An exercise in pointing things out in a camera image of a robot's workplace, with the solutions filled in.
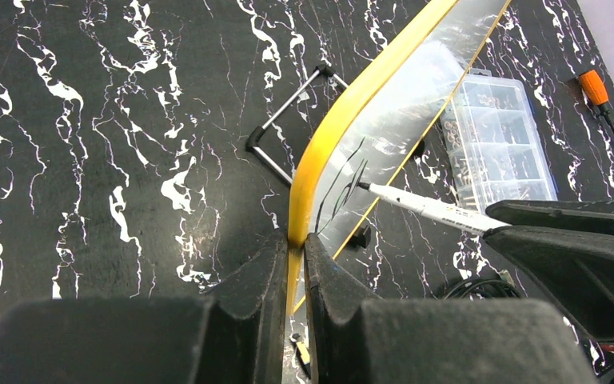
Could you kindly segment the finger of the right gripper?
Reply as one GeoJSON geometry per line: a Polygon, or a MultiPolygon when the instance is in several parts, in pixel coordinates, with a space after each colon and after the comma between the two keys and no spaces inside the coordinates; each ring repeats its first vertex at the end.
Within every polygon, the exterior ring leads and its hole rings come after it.
{"type": "Polygon", "coordinates": [[[588,336],[614,343],[614,236],[504,226],[489,230],[483,239],[523,270],[588,336]]]}
{"type": "Polygon", "coordinates": [[[518,226],[539,226],[614,236],[614,200],[558,202],[504,200],[488,206],[490,218],[518,226]]]}

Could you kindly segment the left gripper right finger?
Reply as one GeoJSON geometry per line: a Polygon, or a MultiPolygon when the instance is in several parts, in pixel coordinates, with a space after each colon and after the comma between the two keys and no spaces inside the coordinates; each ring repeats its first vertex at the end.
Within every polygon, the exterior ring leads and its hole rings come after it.
{"type": "Polygon", "coordinates": [[[560,313],[500,298],[383,299],[305,241],[315,383],[594,383],[560,313]]]}

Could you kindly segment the yellow framed whiteboard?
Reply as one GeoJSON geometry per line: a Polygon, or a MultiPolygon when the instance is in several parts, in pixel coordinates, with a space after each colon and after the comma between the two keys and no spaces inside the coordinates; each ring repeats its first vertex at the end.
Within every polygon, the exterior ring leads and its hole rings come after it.
{"type": "Polygon", "coordinates": [[[361,182],[387,185],[456,93],[508,9],[506,1],[431,1],[349,83],[305,148],[289,195],[286,309],[310,234],[335,258],[377,203],[361,182]]]}

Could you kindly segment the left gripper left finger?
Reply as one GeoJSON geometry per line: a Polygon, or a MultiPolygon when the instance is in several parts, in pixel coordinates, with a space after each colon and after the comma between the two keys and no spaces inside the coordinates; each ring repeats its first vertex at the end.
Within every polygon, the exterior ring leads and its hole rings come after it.
{"type": "Polygon", "coordinates": [[[0,321],[0,383],[279,383],[288,242],[206,294],[51,299],[0,321]]]}

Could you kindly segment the white whiteboard marker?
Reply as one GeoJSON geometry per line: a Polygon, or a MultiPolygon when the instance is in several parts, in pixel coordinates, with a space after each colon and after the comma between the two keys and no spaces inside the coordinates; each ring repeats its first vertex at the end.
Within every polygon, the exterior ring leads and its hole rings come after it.
{"type": "Polygon", "coordinates": [[[490,230],[510,226],[508,223],[490,218],[480,212],[466,210],[441,200],[427,198],[392,186],[367,182],[358,182],[357,186],[382,201],[470,234],[482,236],[490,230]]]}

